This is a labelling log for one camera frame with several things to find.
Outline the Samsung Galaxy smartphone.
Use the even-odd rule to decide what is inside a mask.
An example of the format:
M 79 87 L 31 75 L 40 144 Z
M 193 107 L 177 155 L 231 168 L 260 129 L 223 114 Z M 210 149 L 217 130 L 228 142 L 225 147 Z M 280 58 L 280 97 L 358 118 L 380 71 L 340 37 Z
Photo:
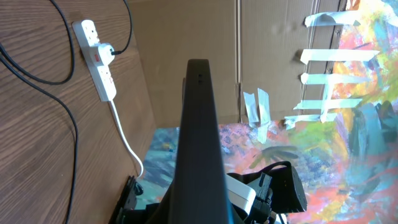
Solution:
M 150 223 L 232 223 L 207 59 L 187 63 L 175 175 Z

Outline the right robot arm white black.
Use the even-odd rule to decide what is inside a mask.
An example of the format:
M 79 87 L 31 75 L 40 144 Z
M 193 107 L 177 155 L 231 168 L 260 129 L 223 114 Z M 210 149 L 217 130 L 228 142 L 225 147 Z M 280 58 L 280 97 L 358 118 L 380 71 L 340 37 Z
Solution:
M 301 179 L 289 161 L 250 174 L 226 174 L 235 223 L 281 223 L 282 214 L 307 211 Z

